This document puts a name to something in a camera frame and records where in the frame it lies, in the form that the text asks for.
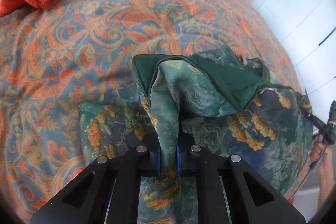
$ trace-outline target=human hand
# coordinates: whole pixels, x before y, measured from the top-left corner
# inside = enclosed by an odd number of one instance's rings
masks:
[[[319,141],[315,141],[314,146],[311,150],[311,154],[310,154],[311,162],[316,161],[320,157],[320,152],[323,151],[324,149],[325,149],[324,158],[322,159],[322,162],[321,162],[321,164],[320,164],[320,166],[317,170],[317,173],[320,176],[323,176],[328,172],[332,172],[332,170],[333,170],[333,153],[332,153],[332,150],[331,150],[330,146],[327,146],[326,144],[323,144]]]

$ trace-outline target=bed sheet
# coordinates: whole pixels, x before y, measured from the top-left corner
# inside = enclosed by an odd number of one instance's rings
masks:
[[[27,222],[85,167],[80,103],[141,106],[134,55],[223,44],[300,91],[285,50],[246,0],[62,0],[1,18],[0,189],[16,213]]]

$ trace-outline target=black cable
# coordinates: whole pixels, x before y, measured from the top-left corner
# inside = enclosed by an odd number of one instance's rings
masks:
[[[324,152],[326,151],[326,149],[327,149],[327,146],[323,149],[323,152],[322,152],[322,154],[320,155],[320,157],[317,159],[317,161],[319,161],[319,160],[322,158],[322,156],[324,155]],[[291,200],[291,199],[293,198],[293,196],[296,194],[296,192],[300,189],[302,183],[305,182],[305,180],[306,180],[306,178],[307,178],[307,176],[308,176],[308,174],[310,173],[311,170],[312,170],[312,168],[310,168],[310,169],[308,170],[308,172],[307,172],[307,174],[305,175],[305,177],[303,178],[302,182],[299,184],[299,187],[296,188],[294,194],[292,194],[292,196],[290,197],[290,199],[288,199],[288,201]]]

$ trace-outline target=green fabric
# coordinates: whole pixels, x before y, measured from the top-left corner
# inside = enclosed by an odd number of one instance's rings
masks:
[[[151,105],[150,90],[156,80],[158,68],[160,64],[169,60],[182,60],[199,69],[237,111],[244,110],[262,88],[284,88],[268,82],[269,71],[265,66],[251,68],[239,64],[237,67],[232,67],[200,56],[188,58],[183,55],[137,55],[133,58],[133,69],[149,105]]]
[[[243,66],[225,45],[189,58],[136,56],[133,68],[141,105],[107,105],[114,93],[84,103],[80,134],[90,163],[106,153],[123,155],[141,144],[144,134],[157,132],[162,177],[142,178],[138,223],[198,222],[195,179],[176,175],[179,118],[198,145],[220,156],[241,155],[280,193],[301,182],[297,178],[308,160],[312,136],[312,124],[300,113],[301,107],[311,111],[308,97],[270,84],[259,59],[248,59]],[[119,90],[118,95],[125,94],[130,94],[128,89]]]

